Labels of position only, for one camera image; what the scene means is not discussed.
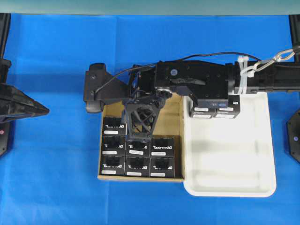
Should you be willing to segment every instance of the blue cloth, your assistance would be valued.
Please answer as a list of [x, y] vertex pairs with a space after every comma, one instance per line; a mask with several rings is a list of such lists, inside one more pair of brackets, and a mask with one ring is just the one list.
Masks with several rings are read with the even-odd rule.
[[97, 180], [101, 117], [83, 102], [91, 63], [114, 74], [194, 53], [267, 59], [289, 47], [287, 16], [13, 15], [7, 82], [51, 111], [16, 122], [13, 149], [0, 158], [0, 224], [299, 224], [300, 165], [285, 154], [298, 93], [269, 94], [277, 190], [268, 198], [194, 197], [182, 183]]

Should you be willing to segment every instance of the cardboard box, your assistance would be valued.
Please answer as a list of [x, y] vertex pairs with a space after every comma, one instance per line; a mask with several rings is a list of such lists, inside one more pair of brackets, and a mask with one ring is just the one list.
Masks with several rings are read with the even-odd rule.
[[174, 157], [174, 138], [154, 137], [151, 140], [151, 157], [173, 158]]
[[[106, 105], [102, 112], [104, 117], [121, 117], [124, 106], [121, 102]], [[183, 98], [177, 94], [166, 100], [164, 108], [161, 109], [157, 119], [154, 135], [174, 137], [175, 142], [175, 178], [157, 177], [128, 177], [128, 176], [109, 176], [101, 174], [101, 167], [98, 167], [98, 179], [100, 180], [136, 180], [136, 181], [171, 181], [182, 182], [184, 175], [184, 129], [183, 129]]]
[[126, 157], [125, 176], [149, 177], [150, 158]]
[[102, 156], [100, 168], [101, 174], [110, 176], [124, 176], [125, 157]]
[[127, 134], [126, 124], [121, 122], [121, 117], [103, 118], [103, 135], [125, 136]]
[[125, 137], [103, 136], [102, 155], [104, 156], [125, 156]]
[[126, 157], [150, 157], [150, 142], [126, 142]]
[[173, 178], [175, 176], [174, 158], [151, 158], [150, 176]]
[[234, 119], [240, 113], [240, 96], [230, 95], [228, 97], [228, 107], [217, 109], [216, 118], [229, 118]]

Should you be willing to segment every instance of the zip tie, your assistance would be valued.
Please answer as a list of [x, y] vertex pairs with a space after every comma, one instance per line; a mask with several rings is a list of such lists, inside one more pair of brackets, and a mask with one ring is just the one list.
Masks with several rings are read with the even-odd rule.
[[[240, 65], [240, 70], [242, 71], [244, 69], [244, 58], [242, 56], [239, 56], [238, 62]], [[244, 76], [242, 73], [240, 73], [240, 85], [239, 85], [238, 95], [240, 95], [243, 91], [243, 83], [244, 83]]]
[[[243, 57], [243, 60], [244, 60], [244, 68], [247, 68], [248, 67], [248, 60], [249, 60], [249, 57], [248, 56], [244, 56]], [[248, 73], [244, 73], [243, 74], [243, 94], [246, 94], [247, 92], [247, 80], [248, 80], [248, 77], [247, 77]]]

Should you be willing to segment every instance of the white label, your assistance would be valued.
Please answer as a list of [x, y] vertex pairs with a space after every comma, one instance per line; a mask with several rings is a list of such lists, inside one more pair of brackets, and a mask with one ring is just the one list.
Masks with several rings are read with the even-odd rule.
[[219, 108], [221, 111], [233, 111], [233, 108], [228, 107], [228, 108]]
[[102, 174], [117, 174], [117, 171], [115, 170], [102, 170]]
[[105, 135], [117, 135], [119, 132], [117, 130], [105, 130]]
[[153, 152], [151, 152], [151, 155], [152, 156], [165, 156], [166, 153], [165, 153], [165, 151], [153, 151]]
[[206, 118], [206, 119], [209, 119], [209, 118], [211, 118], [211, 115], [198, 115], [198, 114], [195, 114], [193, 116], [193, 118]]
[[165, 173], [164, 172], [152, 172], [150, 173], [151, 177], [165, 177]]
[[116, 155], [117, 151], [102, 151], [103, 155]]
[[105, 125], [107, 128], [124, 128], [124, 125], [120, 125], [120, 126], [109, 126], [109, 125]]
[[218, 114], [216, 115], [217, 118], [233, 118], [234, 115], [228, 115], [228, 114]]
[[195, 111], [208, 112], [208, 108], [198, 108], [198, 107], [195, 107]]
[[136, 150], [129, 150], [130, 154], [136, 154], [136, 155], [143, 155], [144, 152], [143, 151], [136, 151]]
[[142, 173], [141, 172], [127, 172], [127, 176], [139, 176], [141, 177]]

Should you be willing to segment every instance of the black bracket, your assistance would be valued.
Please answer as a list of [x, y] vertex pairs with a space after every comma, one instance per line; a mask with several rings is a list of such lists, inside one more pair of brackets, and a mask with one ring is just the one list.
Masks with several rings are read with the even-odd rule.
[[287, 122], [290, 155], [300, 163], [300, 110]]

